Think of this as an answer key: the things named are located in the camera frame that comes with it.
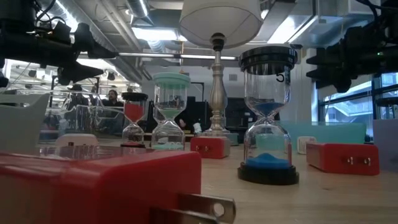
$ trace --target black hourglass cap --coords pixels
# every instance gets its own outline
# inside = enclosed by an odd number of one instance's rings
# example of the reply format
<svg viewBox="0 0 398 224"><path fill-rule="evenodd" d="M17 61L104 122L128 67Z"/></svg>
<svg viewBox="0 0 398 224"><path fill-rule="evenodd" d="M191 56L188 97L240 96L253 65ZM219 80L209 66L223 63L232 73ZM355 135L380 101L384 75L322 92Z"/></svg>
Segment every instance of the black hourglass cap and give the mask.
<svg viewBox="0 0 398 224"><path fill-rule="evenodd" d="M270 45L243 52L239 58L241 71L253 75L275 75L294 68L297 52L286 46Z"/></svg>
<svg viewBox="0 0 398 224"><path fill-rule="evenodd" d="M124 100L138 102L138 101L147 101L148 95L145 93L122 93L122 98Z"/></svg>

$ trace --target ceiling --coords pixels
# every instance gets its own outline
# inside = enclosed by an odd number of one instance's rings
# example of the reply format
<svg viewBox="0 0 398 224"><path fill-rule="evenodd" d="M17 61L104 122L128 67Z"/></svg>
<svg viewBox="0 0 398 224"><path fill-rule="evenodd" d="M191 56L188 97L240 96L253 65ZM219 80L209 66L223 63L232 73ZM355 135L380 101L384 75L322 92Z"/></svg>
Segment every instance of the ceiling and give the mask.
<svg viewBox="0 0 398 224"><path fill-rule="evenodd" d="M78 22L90 25L96 40L110 50L118 52L153 52L146 40L137 40L136 35L124 29L131 27L147 27L148 23L140 19L134 19L131 24L131 16L126 14L126 0L57 0L63 5L63 9ZM242 52L266 45L275 33L279 33L280 39L290 38L293 34L303 29L311 19L313 23L306 27L305 31L291 44L302 44L306 48L326 47L334 44L350 26L365 24L372 19L372 15L366 7L341 0L296 0L295 4L286 3L286 0L260 0L261 9L269 9L258 35L249 43L233 49L226 49L223 55L239 56ZM109 3L117 11L112 11ZM173 29L178 32L178 20L183 1L150 0L151 10L149 18L157 29ZM198 47L189 41L178 42L163 40L163 51L171 54L212 55L213 50ZM181 67L184 72L189 72L193 82L210 82L211 60L170 60L153 58L123 57L110 60L120 69L121 74L132 82L147 82L151 75L157 72L179 72ZM225 74L239 73L237 62L223 62Z"/></svg>

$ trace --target black hourglass base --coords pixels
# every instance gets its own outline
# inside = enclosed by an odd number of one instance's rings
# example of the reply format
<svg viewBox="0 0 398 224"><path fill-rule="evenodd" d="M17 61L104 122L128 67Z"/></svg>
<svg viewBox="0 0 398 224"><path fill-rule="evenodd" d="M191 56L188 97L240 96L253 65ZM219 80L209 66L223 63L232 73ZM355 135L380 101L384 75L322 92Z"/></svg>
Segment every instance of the black hourglass base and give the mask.
<svg viewBox="0 0 398 224"><path fill-rule="evenodd" d="M292 185L299 182L299 173L295 166L289 169L260 169L242 162L238 168L238 177L241 180L269 185Z"/></svg>

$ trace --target lamp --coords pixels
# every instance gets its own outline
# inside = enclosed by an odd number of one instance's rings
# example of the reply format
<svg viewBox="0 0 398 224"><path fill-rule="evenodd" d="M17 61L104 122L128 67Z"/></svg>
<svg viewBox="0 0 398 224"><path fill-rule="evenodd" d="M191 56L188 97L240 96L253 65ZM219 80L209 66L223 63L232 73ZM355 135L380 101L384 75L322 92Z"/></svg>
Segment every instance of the lamp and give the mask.
<svg viewBox="0 0 398 224"><path fill-rule="evenodd" d="M221 51L252 40L260 31L262 22L258 0L184 0L180 18L181 34L193 44L215 51L209 100L213 117L210 129L205 131L206 135L218 136L229 132L224 128L223 112L228 99L223 83Z"/></svg>

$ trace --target red block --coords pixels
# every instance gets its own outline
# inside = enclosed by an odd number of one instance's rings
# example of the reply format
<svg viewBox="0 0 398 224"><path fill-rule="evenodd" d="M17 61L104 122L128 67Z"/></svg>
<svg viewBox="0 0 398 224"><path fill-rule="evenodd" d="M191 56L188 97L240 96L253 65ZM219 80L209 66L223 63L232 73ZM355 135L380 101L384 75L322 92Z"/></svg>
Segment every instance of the red block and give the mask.
<svg viewBox="0 0 398 224"><path fill-rule="evenodd" d="M86 161L0 154L0 223L149 223L200 194L201 159L165 151Z"/></svg>
<svg viewBox="0 0 398 224"><path fill-rule="evenodd" d="M307 163L335 174L380 173L379 150L367 144L307 143Z"/></svg>
<svg viewBox="0 0 398 224"><path fill-rule="evenodd" d="M222 159L229 156L231 142L228 138L191 138L191 151L199 152L202 158Z"/></svg>

